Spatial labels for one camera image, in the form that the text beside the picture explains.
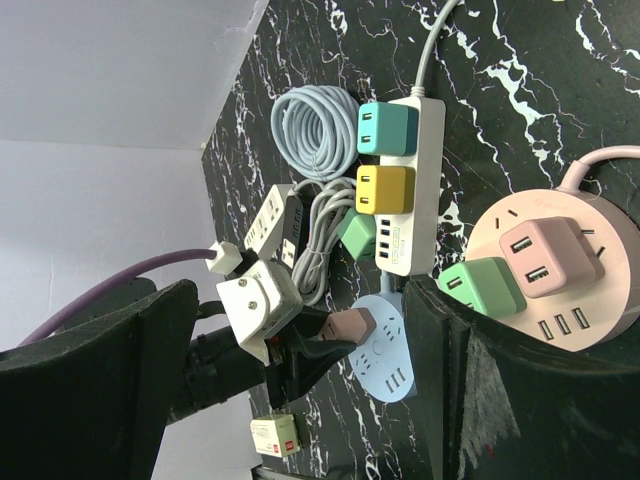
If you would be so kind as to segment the yellow cube adapter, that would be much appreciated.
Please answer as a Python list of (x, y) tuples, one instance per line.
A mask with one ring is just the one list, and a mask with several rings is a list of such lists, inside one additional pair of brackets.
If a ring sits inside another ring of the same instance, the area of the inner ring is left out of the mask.
[(407, 166), (361, 165), (357, 169), (355, 208), (367, 215), (410, 213), (415, 171)]

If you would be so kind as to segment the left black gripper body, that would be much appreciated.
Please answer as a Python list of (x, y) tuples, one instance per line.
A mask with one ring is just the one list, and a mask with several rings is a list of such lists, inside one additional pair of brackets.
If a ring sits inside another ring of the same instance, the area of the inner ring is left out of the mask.
[(187, 349), (167, 423), (184, 420), (260, 384), (267, 386), (272, 407), (280, 408), (293, 400), (287, 381), (242, 349), (229, 327), (199, 335)]

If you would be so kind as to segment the pink cube adapter top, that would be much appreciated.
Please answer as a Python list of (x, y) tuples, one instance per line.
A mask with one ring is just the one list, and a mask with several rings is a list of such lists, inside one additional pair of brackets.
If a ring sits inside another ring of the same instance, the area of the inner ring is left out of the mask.
[(317, 337), (321, 341), (341, 340), (360, 346), (375, 329), (376, 322), (368, 309), (353, 308), (331, 313)]

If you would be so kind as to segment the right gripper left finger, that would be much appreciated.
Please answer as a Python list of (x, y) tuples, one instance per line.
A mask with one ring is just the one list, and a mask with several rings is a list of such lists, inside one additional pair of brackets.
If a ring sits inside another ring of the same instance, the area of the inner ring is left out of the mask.
[(4, 479), (148, 479), (199, 306), (181, 280), (1, 355)]

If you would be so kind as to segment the teal cube adapter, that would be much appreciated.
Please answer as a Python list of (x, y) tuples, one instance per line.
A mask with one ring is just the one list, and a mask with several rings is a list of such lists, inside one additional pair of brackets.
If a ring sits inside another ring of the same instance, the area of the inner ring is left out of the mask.
[(370, 102), (359, 107), (357, 150), (372, 156), (411, 156), (417, 148), (419, 112), (407, 105)]

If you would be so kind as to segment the white slanted power strip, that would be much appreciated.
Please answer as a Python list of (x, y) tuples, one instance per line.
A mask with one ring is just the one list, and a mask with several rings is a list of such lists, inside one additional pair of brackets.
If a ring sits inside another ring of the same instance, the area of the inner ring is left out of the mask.
[(417, 125), (411, 129), (415, 152), (380, 157), (385, 174), (409, 174), (403, 189), (390, 190), (401, 193), (409, 206), (402, 211), (378, 208), (375, 212), (379, 226), (376, 265), (399, 276), (429, 274), (435, 264), (446, 108), (443, 101), (426, 96), (425, 76), (439, 34), (457, 5), (448, 1), (438, 14), (425, 42), (411, 94), (390, 103), (417, 114)]

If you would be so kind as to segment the pink small adapter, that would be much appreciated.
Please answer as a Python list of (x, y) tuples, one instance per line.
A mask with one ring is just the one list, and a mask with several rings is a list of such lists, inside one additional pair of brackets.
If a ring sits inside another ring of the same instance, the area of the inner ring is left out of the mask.
[(523, 221), (499, 238), (521, 291), (535, 299), (589, 285), (603, 268), (578, 223), (555, 216)]

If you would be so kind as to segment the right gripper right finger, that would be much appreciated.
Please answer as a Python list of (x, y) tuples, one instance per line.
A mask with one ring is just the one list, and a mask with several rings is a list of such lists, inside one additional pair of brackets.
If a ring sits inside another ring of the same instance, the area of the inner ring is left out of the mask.
[(572, 353), (461, 305), (402, 295), (425, 479), (635, 479), (639, 330)]

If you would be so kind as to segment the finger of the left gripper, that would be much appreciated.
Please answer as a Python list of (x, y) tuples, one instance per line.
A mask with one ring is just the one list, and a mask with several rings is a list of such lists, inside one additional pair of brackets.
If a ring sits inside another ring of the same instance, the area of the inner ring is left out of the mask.
[(282, 408), (306, 395), (356, 344), (321, 339), (328, 312), (304, 307), (275, 336), (267, 340), (267, 392), (272, 408)]

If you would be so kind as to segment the blue round power strip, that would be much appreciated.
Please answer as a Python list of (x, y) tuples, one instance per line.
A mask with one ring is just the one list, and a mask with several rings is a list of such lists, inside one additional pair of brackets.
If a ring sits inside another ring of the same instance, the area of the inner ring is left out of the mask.
[(393, 277), (383, 271), (378, 293), (354, 302), (354, 310), (363, 310), (373, 320), (373, 330), (348, 360), (361, 387), (373, 398), (396, 403), (416, 394), (402, 311), (402, 293), (394, 287)]

